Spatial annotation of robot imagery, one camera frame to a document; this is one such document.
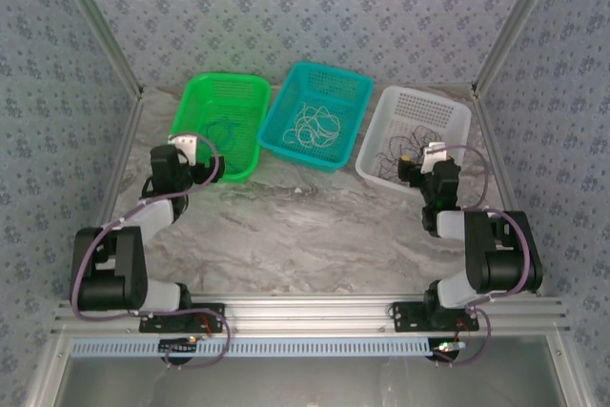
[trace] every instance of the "marble surface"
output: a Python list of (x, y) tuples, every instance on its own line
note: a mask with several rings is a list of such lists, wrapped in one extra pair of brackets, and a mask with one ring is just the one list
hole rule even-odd
[[(146, 247), (149, 276), (212, 293), (419, 293), (463, 268), (463, 244), (423, 231), (419, 195), (370, 187), (356, 156), (381, 95), (375, 91), (349, 164), (323, 173), (284, 162), (263, 150), (245, 184), (215, 184)], [(466, 91), (430, 92), (471, 106), (469, 143), (484, 142)], [(167, 140), (179, 92), (147, 88), (144, 110), (120, 185), (115, 215), (137, 202), (150, 174), (150, 149)], [(460, 203), (478, 199), (480, 160), (467, 153)], [(487, 204), (500, 205), (490, 181)]]

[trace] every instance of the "white string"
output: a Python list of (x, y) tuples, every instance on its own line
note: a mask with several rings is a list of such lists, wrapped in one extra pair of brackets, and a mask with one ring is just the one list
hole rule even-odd
[[(320, 120), (328, 120), (327, 129), (324, 129)], [(303, 104), (303, 108), (296, 115), (295, 126), (290, 128), (282, 135), (282, 140), (286, 145), (296, 143), (295, 140), (287, 140), (286, 135), (293, 134), (298, 143), (304, 148), (328, 148), (335, 144), (341, 133), (341, 123), (339, 118), (331, 114), (326, 107), (313, 107)]]

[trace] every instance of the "plastic basket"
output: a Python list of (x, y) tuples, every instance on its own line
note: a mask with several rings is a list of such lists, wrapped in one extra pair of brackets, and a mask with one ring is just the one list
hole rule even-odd
[[(271, 86), (258, 76), (202, 73), (184, 90), (170, 134), (198, 132), (225, 158), (224, 182), (241, 183), (258, 164), (256, 134), (265, 119)], [(199, 143), (197, 161), (212, 152)]]
[[(258, 133), (258, 141), (282, 159), (333, 172), (343, 167), (350, 157), (372, 92), (373, 80), (367, 76), (299, 62), (272, 105)], [(332, 145), (308, 147), (295, 141), (293, 135), (286, 136), (303, 107), (326, 108), (338, 118), (340, 129)]]
[[(470, 118), (468, 107), (445, 97), (398, 86), (386, 88), (358, 153), (356, 171), (374, 185), (401, 193), (419, 193), (398, 180), (400, 156), (407, 154), (416, 159), (419, 147), (430, 141), (466, 143)], [(449, 154), (461, 164), (464, 150)]]

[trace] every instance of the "wall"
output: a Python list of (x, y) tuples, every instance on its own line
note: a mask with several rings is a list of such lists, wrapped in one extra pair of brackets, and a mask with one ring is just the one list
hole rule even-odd
[(131, 100), (72, 0), (0, 0), (0, 405), (21, 405)]
[(515, 0), (96, 0), (145, 85), (202, 71), (281, 82), (298, 60), (377, 83), (474, 80)]
[(485, 97), (600, 405), (610, 405), (609, 71), (609, 0), (540, 0)]

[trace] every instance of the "green basket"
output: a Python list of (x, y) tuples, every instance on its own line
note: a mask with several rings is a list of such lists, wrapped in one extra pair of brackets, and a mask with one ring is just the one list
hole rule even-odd
[[(202, 73), (187, 85), (170, 135), (198, 132), (225, 157), (220, 181), (243, 183), (258, 164), (256, 134), (262, 125), (271, 86), (253, 75)], [(197, 161), (207, 162), (210, 148), (199, 143)]]

